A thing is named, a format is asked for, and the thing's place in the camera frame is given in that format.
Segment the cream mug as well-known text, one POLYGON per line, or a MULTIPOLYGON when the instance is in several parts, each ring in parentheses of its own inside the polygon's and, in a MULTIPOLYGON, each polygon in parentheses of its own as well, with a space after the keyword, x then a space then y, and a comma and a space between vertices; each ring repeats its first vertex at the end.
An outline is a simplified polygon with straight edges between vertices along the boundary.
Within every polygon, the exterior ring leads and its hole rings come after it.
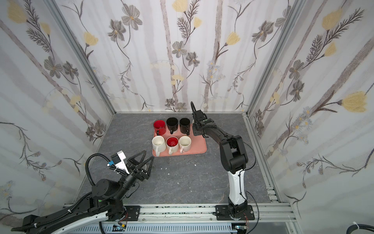
POLYGON ((175 136, 171 136, 166 140, 166 145, 168 148, 168 154, 172 155, 179 151, 179 139, 175 136))

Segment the black mug white base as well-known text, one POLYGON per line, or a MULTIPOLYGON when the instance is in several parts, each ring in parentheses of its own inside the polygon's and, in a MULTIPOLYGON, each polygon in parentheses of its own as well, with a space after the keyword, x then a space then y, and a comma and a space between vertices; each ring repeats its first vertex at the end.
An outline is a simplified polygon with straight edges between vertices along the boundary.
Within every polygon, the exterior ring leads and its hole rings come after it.
POLYGON ((166 124, 167 124, 170 134, 173 134, 174 132, 178 130, 179 121, 177 118, 174 118, 174 117, 168 118, 166 121, 166 124))

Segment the white ribbed mug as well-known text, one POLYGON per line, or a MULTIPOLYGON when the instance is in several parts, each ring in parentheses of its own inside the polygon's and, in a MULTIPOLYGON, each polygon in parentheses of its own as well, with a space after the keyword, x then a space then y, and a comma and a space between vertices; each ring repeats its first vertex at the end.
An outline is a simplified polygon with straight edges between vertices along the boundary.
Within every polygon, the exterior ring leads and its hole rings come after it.
POLYGON ((155 136, 152 139, 152 145, 155 157, 159 157, 167 148, 165 139, 162 136, 155 136))

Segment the red mug black handle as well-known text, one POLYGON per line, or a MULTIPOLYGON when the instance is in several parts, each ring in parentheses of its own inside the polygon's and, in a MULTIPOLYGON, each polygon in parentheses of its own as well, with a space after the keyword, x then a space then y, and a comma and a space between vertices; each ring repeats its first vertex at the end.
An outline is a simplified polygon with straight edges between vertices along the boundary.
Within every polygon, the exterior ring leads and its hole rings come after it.
POLYGON ((156 120, 153 123, 153 128, 157 136, 162 136, 166 133, 166 123, 163 120, 156 120))

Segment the black mug white rim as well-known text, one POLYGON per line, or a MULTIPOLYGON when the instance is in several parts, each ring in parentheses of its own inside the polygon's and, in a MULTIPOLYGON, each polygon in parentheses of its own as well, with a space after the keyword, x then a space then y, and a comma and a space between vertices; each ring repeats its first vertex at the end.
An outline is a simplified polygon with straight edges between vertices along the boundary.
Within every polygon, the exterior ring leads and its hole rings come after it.
POLYGON ((191 121, 188 118, 182 118, 179 121, 180 124, 180 132, 182 134, 185 134, 187 136, 190 135, 190 127, 191 127, 191 121))

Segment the pink mug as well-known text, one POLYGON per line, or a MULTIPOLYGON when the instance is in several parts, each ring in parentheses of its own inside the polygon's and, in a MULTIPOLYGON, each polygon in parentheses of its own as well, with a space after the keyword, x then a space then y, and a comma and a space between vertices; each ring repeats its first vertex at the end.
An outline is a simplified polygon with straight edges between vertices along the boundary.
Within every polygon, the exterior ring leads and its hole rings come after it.
POLYGON ((182 136, 179 138, 179 153, 188 152, 191 149, 191 138, 188 136, 182 136))

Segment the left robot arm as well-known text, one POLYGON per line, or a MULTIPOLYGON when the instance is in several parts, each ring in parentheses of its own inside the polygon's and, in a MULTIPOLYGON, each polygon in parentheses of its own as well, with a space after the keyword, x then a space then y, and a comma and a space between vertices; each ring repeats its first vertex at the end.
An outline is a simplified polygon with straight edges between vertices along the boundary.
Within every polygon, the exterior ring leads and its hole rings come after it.
POLYGON ((99 153, 86 160, 85 172, 92 189, 73 205, 46 216, 28 215, 22 226, 12 228, 13 232, 26 234, 66 234, 92 223, 116 221, 129 215, 123 204, 126 193, 138 182, 149 179, 154 157, 145 158, 146 151, 121 159, 122 151, 110 158, 99 153), (90 161, 100 157, 107 162, 110 170, 120 174, 119 181, 101 179, 94 182, 89 169, 90 161))

